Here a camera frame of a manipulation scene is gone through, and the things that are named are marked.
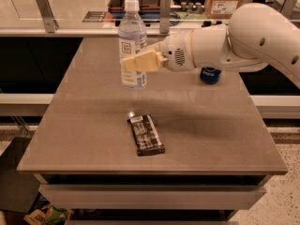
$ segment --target table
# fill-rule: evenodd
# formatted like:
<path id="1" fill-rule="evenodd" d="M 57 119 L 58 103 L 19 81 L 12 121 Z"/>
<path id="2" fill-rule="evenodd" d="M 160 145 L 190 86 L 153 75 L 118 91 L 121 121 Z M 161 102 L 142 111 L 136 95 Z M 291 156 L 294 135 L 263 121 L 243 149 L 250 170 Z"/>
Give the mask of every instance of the table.
<path id="1" fill-rule="evenodd" d="M 130 91 L 118 56 L 116 37 L 83 40 L 19 164 L 55 206 L 104 209 L 108 219 L 229 220 L 287 172 L 238 73 L 209 85 L 198 69 L 162 69 Z M 137 156 L 131 112 L 152 115 L 164 154 Z"/>

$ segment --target white machine part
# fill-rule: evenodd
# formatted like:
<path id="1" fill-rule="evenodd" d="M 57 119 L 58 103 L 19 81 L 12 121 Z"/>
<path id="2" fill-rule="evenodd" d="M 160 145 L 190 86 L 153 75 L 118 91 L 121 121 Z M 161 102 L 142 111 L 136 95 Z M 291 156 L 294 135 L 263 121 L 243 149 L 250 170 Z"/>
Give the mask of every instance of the white machine part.
<path id="1" fill-rule="evenodd" d="M 141 71 L 211 67 L 241 72 L 260 70 L 269 64 L 300 88 L 299 57 L 300 30 L 271 7 L 253 3 L 237 9 L 228 26 L 167 36 L 121 63 L 128 70 Z"/>

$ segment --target chocolate bar package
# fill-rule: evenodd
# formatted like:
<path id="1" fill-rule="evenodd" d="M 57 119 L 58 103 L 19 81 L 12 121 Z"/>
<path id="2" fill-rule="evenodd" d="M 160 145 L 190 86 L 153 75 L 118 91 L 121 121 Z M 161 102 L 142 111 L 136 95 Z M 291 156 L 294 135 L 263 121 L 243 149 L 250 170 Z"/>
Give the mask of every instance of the chocolate bar package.
<path id="1" fill-rule="evenodd" d="M 151 115 L 131 117 L 129 123 L 132 128 L 138 156 L 149 156 L 165 152 Z"/>

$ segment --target blue can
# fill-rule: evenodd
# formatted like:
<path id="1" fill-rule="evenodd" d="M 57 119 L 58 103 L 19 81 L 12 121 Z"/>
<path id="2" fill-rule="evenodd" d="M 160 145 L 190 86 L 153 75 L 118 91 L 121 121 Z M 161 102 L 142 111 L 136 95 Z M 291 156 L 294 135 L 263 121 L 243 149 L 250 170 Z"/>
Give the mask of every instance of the blue can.
<path id="1" fill-rule="evenodd" d="M 212 67 L 204 67 L 200 73 L 200 79 L 204 83 L 214 84 L 217 83 L 221 74 L 221 70 L 212 68 Z"/>

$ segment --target metal bracket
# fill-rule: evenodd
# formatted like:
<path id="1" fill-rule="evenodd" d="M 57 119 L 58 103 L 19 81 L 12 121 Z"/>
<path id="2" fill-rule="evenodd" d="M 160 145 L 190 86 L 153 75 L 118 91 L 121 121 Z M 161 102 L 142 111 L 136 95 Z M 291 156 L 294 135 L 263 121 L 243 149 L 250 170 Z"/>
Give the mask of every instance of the metal bracket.
<path id="1" fill-rule="evenodd" d="M 49 0 L 36 0 L 40 15 L 44 22 L 44 27 L 47 33 L 55 33 L 58 28 L 58 23 L 53 16 Z"/>
<path id="2" fill-rule="evenodd" d="M 170 31 L 171 0 L 160 0 L 159 32 L 168 34 Z"/>
<path id="3" fill-rule="evenodd" d="M 281 14 L 287 19 L 290 19 L 293 14 L 293 8 L 295 7 L 297 1 L 298 0 L 284 0 L 280 11 Z"/>

